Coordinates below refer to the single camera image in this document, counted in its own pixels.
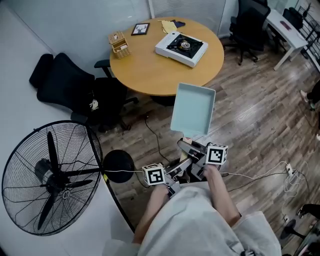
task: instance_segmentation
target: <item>white sleeve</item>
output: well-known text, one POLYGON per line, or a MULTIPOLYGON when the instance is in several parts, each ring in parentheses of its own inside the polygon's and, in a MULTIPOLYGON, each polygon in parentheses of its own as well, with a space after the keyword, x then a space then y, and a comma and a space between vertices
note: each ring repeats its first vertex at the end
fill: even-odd
POLYGON ((263 256, 281 256, 281 246, 261 211, 242 216, 232 227, 243 247, 263 256))
POLYGON ((110 239, 105 242, 102 256, 137 256, 140 244, 110 239))

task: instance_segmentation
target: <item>chair backrest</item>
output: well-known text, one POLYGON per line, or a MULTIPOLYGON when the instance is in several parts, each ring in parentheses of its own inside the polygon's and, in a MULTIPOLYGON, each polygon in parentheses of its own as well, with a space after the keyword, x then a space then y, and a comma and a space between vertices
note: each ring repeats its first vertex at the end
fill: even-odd
POLYGON ((268 6, 267 0, 256 0, 258 3, 262 4, 263 6, 268 6))
MULTIPOLYGON (((39 61, 37 66, 41 65, 44 63, 39 61)), ((35 76, 35 72, 39 72, 39 69, 35 68, 31 77, 35 76)), ((41 102, 59 104, 84 115, 90 111, 94 81, 94 75, 80 69, 66 54, 59 53, 38 86, 37 98, 41 102)))
POLYGON ((283 17, 285 17, 288 22, 295 27, 295 29, 300 30, 303 28, 303 17, 300 13, 298 13, 294 8, 284 9, 283 17))
POLYGON ((238 0, 239 12, 236 17, 237 29, 250 34, 262 33, 270 8, 261 0, 238 0))

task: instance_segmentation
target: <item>person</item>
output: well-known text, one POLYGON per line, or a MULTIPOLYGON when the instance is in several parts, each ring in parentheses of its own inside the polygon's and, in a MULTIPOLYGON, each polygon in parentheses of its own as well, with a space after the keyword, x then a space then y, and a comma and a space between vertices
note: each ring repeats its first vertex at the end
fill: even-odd
MULTIPOLYGON (((313 86, 311 92, 305 92, 303 90, 300 90, 301 98, 308 104, 310 104, 310 107, 315 110, 316 104, 320 101, 320 80, 313 86)), ((320 141, 320 112, 318 113, 319 123, 318 123, 318 129, 319 132, 316 134, 316 139, 320 141)))
POLYGON ((241 216, 214 165, 207 182, 189 183, 169 200, 157 185, 132 243, 108 240, 103 256, 281 256, 262 212, 241 216))
POLYGON ((311 214, 320 220, 320 204, 304 204, 297 212, 297 216, 302 219, 306 214, 311 214))

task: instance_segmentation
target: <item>white shirt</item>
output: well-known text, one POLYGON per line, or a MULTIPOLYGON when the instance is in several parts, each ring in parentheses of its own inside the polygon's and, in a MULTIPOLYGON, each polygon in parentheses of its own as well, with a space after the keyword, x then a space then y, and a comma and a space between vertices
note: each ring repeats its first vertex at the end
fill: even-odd
POLYGON ((209 189, 188 186, 160 210, 141 245, 108 240, 103 256, 281 256, 280 244, 262 212, 231 228, 212 207, 209 189))

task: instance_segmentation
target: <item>picture frame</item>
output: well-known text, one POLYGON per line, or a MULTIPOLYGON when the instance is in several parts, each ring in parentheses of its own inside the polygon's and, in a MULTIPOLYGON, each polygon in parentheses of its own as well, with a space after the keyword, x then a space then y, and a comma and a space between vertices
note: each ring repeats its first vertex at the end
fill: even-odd
POLYGON ((131 36, 146 35, 149 27, 150 23, 137 23, 132 30, 131 36))

